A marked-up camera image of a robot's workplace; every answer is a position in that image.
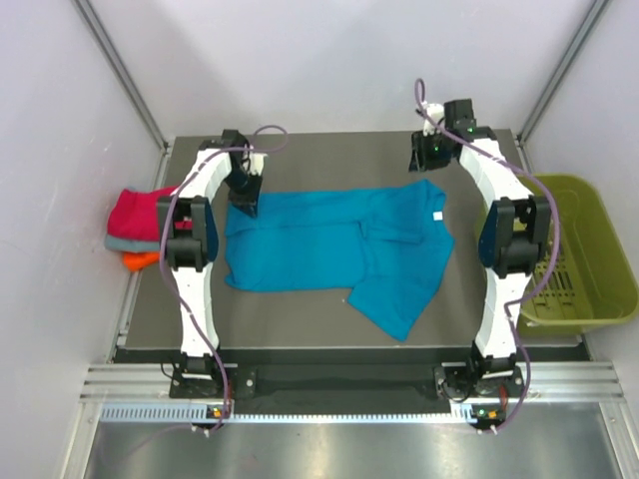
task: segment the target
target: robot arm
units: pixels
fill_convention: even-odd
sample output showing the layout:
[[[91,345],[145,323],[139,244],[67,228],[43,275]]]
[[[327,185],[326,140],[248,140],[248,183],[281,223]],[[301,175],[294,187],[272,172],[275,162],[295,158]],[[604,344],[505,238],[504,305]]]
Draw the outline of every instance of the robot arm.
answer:
[[[479,188],[488,211],[477,251],[485,267],[486,299],[464,374],[474,390],[481,381],[508,378],[515,372],[516,345],[508,321],[516,326],[520,306],[510,307],[509,318],[504,305],[524,295],[536,264],[545,255],[550,207],[546,198],[534,196],[503,165],[496,137],[489,128],[477,128],[470,100],[429,104],[426,113],[440,125],[445,122],[448,132],[491,155],[460,145],[429,121],[411,138],[412,171],[443,168],[458,159]]]
[[[262,170],[266,155],[254,152],[220,153],[227,147],[249,147],[249,142],[237,131],[225,130],[222,139],[203,142],[193,167],[187,174],[195,177],[180,192],[167,238],[167,261],[180,296],[193,311],[200,329],[214,348],[220,340],[213,322],[211,272],[218,254],[218,233],[211,202],[222,182],[229,187],[229,201],[249,216],[257,214],[262,186]],[[158,201],[160,228],[165,224],[171,198]],[[211,354],[181,306],[182,347],[187,358],[203,358]]]

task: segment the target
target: blue cloth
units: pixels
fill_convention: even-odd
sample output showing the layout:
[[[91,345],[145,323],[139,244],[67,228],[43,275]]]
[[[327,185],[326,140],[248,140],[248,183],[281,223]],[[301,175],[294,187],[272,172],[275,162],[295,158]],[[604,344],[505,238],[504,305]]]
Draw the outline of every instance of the blue cloth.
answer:
[[[260,196],[256,219],[229,207],[230,286],[249,291],[352,287],[348,302],[398,340],[439,289],[453,238],[445,193],[403,188]]]

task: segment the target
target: pink towel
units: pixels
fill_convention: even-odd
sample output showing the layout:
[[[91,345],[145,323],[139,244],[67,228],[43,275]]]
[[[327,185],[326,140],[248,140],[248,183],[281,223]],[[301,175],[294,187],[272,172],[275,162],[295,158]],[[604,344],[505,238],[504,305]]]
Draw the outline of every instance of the pink towel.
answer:
[[[107,234],[125,240],[159,241],[156,202],[159,197],[169,196],[175,188],[166,187],[150,193],[122,190],[109,215]]]

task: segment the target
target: plastic laundry basket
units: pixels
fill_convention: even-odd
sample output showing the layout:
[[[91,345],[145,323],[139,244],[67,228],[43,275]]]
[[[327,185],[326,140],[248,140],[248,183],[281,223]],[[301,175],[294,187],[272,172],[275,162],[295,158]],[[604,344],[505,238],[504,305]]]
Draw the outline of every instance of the plastic laundry basket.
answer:
[[[521,307],[519,331],[572,335],[631,320],[639,311],[637,282],[596,190],[571,175],[535,177],[557,202],[561,242],[550,282]],[[541,195],[530,181],[520,180]],[[548,254],[537,265],[527,291],[546,272],[551,239],[552,231]]]

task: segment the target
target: dark gray table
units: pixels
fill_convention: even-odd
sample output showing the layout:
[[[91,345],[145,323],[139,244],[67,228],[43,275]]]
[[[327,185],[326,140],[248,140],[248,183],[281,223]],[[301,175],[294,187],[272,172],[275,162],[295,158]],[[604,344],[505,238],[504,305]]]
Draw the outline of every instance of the dark gray table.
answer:
[[[508,130],[496,132],[508,161],[520,165]],[[165,185],[177,185],[196,157],[203,137],[178,138]],[[281,138],[260,137],[259,146]],[[344,300],[349,289],[252,293],[228,287],[224,277],[227,187],[214,200],[220,255],[214,267],[214,322],[224,348],[466,346],[474,338],[483,310],[485,279],[477,259],[474,224],[482,199],[458,164],[427,174],[410,174],[410,132],[298,134],[268,159],[263,192],[349,190],[403,186],[428,178],[447,192],[444,221],[455,248],[443,283],[405,343],[378,329]],[[162,283],[159,269],[142,273],[127,348],[178,348],[182,327],[178,304]],[[544,344],[570,345],[576,338],[551,338]]]

